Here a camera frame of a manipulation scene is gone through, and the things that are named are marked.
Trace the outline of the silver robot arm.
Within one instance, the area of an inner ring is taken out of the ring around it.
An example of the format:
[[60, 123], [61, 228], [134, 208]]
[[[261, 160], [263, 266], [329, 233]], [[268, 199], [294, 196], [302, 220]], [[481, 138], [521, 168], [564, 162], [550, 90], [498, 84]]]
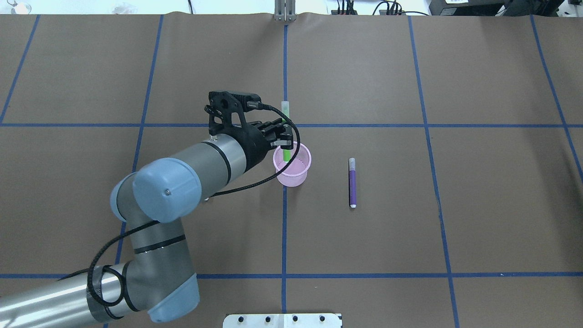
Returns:
[[199, 301], [182, 218], [277, 147], [300, 141], [289, 120], [212, 124], [210, 137], [127, 175], [111, 209], [127, 232], [108, 241], [88, 268], [1, 301], [3, 328], [82, 328], [146, 311], [176, 320]]

